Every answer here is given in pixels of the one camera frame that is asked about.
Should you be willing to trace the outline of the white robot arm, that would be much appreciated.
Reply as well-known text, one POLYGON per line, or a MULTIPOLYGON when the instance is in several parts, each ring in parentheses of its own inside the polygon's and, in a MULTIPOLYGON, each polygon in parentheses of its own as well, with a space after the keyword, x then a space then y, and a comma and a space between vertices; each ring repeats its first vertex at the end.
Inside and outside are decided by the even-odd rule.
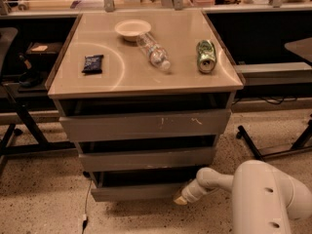
POLYGON ((242 163, 233 175, 211 168, 178 190, 174 202, 187 205, 218 189, 232 195, 233 234, 292 234, 290 221, 312 215, 312 193, 296 178, 262 161, 242 163))

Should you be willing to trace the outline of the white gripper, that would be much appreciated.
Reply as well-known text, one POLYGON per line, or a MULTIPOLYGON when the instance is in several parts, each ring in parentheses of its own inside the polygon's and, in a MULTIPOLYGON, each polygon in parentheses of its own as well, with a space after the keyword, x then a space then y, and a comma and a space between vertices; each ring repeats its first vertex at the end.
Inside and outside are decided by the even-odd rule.
POLYGON ((215 191, 216 188, 206 188, 201 185, 197 179, 193 179, 188 182, 181 190, 178 190, 174 196, 174 202, 177 205, 185 206, 188 203, 197 202, 204 196, 215 191))

